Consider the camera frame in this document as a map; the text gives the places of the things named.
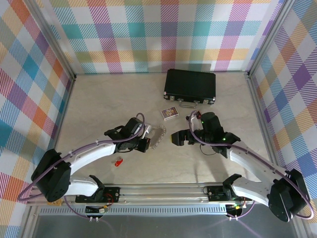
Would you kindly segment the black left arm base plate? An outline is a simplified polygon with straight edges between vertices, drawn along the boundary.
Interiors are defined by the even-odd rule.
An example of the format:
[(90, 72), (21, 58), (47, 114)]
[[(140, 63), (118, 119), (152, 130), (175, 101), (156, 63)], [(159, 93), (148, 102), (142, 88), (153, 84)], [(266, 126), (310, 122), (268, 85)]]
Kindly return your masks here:
[(76, 203), (117, 203), (120, 197), (119, 187), (98, 188), (92, 196), (78, 195), (75, 198)]

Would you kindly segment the aluminium frame side rail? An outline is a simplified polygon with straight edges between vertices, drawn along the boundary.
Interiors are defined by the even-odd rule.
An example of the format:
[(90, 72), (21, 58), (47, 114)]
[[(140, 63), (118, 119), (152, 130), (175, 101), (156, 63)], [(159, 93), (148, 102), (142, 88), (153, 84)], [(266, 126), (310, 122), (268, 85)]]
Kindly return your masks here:
[[(62, 108), (63, 110), (62, 110), (61, 116), (59, 117), (59, 121), (58, 121), (59, 124), (57, 128), (57, 132), (55, 134), (55, 139), (49, 144), (49, 149), (55, 148), (58, 144), (60, 131), (63, 125), (63, 120), (67, 112), (68, 104), (71, 98), (71, 94), (72, 94), (75, 82), (76, 82), (76, 76), (74, 79), (71, 79), (70, 87), (69, 87), (68, 93), (66, 93), (65, 103)], [(19, 230), (17, 238), (32, 238), (33, 233), (35, 231), (37, 219), (40, 214), (41, 207), (42, 205), (38, 205), (38, 204), (31, 204), (30, 206), (27, 205), (26, 210), (22, 217), (22, 225)]]
[[(261, 102), (257, 95), (256, 88), (254, 86), (254, 83), (251, 77), (248, 75), (248, 73), (245, 72), (244, 75), (245, 75), (247, 86), (250, 91), (252, 102), (255, 108), (257, 120), (258, 120), (260, 130), (263, 136), (268, 157), (272, 163), (280, 166), (280, 162), (277, 157), (277, 152), (274, 147), (273, 140), (270, 136), (270, 131), (267, 125), (266, 117), (262, 110)], [(307, 232), (306, 225), (303, 220), (299, 219), (298, 217), (295, 217), (293, 219), (293, 226), (295, 228), (296, 235), (298, 236), (298, 238), (311, 238), (310, 234)]]

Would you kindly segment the black connector bracket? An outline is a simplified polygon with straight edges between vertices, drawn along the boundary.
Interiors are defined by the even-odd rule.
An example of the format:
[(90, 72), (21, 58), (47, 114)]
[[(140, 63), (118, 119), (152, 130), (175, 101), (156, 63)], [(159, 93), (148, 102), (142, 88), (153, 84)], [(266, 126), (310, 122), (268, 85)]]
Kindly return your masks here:
[(104, 205), (102, 207), (98, 206), (86, 206), (85, 207), (85, 213), (86, 214), (97, 214), (97, 215), (104, 215), (109, 211), (110, 206)]
[(243, 214), (243, 210), (246, 208), (246, 203), (241, 204), (227, 204), (226, 206), (227, 217), (239, 217)]

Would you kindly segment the grey metal base plate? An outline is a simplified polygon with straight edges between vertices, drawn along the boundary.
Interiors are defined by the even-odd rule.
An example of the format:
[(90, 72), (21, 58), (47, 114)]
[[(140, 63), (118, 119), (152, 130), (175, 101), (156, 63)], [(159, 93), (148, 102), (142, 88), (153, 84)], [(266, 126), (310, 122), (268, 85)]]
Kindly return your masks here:
[(77, 216), (40, 216), (32, 238), (298, 238), (294, 226), (250, 214), (223, 216), (109, 216), (89, 222)]

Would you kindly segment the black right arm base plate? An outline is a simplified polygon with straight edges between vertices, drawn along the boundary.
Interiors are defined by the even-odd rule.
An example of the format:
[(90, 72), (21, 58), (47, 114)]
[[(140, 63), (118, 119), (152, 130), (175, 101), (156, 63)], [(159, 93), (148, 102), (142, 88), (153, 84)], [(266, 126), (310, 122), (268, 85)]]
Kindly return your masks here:
[(212, 201), (245, 201), (245, 197), (237, 196), (233, 189), (229, 186), (215, 185), (205, 186), (203, 193), (208, 197), (209, 202)]

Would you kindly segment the small playing card box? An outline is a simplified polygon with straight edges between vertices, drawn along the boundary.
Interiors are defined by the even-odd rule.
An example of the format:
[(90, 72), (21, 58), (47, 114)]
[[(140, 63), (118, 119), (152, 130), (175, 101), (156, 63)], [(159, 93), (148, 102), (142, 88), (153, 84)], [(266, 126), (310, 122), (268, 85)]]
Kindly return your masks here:
[(172, 119), (174, 117), (177, 117), (179, 115), (178, 110), (176, 107), (170, 107), (164, 110), (161, 110), (161, 115), (164, 120)]

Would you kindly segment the aluminium frame post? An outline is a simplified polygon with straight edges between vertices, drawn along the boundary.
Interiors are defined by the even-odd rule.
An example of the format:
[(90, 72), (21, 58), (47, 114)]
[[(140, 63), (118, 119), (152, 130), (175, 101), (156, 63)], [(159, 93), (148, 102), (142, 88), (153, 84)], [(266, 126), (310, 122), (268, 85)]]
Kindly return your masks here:
[(271, 43), (276, 38), (279, 29), (284, 23), (295, 2), (296, 0), (282, 0), (282, 3), (278, 4), (280, 6), (278, 11), (275, 9), (272, 13), (271, 17), (274, 16), (274, 18), (273, 20), (270, 19), (268, 21), (263, 32), (265, 33), (265, 37), (262, 36), (259, 40), (260, 46), (256, 47), (256, 54), (253, 54), (247, 66), (246, 73), (249, 79), (252, 79), (257, 68), (261, 65), (265, 54), (267, 53)]
[(45, 17), (43, 16), (40, 8), (38, 7), (35, 0), (25, 0), (25, 4), (28, 5), (29, 10), (32, 12), (37, 24), (39, 25), (41, 31), (43, 32), (44, 37), (48, 41), (49, 45), (52, 47), (52, 50), (56, 54), (56, 57), (60, 61), (63, 69), (68, 73), (71, 79), (76, 80), (76, 73), (72, 69), (70, 63), (68, 62), (65, 54), (63, 53), (57, 38), (55, 37), (53, 31), (51, 30), (49, 24), (47, 23)]

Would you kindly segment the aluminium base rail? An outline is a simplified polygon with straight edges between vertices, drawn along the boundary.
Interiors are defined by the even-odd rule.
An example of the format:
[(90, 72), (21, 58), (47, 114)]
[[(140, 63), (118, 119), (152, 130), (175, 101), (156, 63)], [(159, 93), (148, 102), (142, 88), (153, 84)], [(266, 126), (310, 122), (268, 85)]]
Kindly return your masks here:
[[(113, 205), (196, 205), (196, 204), (249, 204), (255, 201), (267, 205), (270, 189), (261, 182), (245, 178), (237, 179), (233, 184), (223, 185), (233, 189), (237, 196), (245, 197), (245, 201), (212, 201), (203, 193), (205, 186), (223, 185), (221, 183), (127, 183), (104, 184), (105, 187), (119, 187), (120, 197)], [(77, 195), (66, 196), (69, 203), (76, 203)], [(27, 198), (27, 204), (47, 205), (48, 201), (34, 186)], [(85, 205), (105, 205), (103, 203), (82, 203)]]

